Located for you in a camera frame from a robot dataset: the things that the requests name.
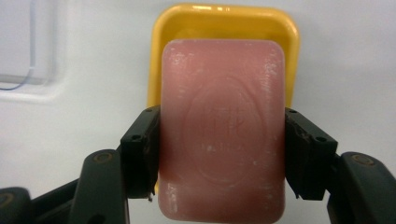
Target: white wall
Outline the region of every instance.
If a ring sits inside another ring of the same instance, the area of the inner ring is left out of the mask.
[[[287,11],[302,39],[293,108],[338,140],[338,152],[372,155],[396,175],[395,1],[205,2]],[[0,188],[37,197],[77,178],[90,153],[117,147],[145,108],[152,24],[175,3],[61,1],[57,94],[0,101]],[[326,203],[295,200],[287,187],[279,223],[329,223]],[[130,210],[132,223],[174,223],[156,202],[130,201]]]

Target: soap bar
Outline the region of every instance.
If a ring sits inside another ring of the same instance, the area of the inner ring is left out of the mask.
[[[284,210],[284,55],[268,40],[163,50],[159,206],[176,220],[273,223]]]

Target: soap dish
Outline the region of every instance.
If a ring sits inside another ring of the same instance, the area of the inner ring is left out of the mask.
[[[148,106],[161,103],[163,48],[174,39],[266,39],[285,54],[286,106],[291,106],[300,37],[285,12],[270,7],[179,4],[166,9],[155,22],[151,38]]]

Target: embossed oval design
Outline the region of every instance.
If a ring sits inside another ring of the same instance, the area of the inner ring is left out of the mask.
[[[255,102],[232,77],[210,80],[193,99],[184,125],[185,150],[215,184],[236,184],[265,145]]]

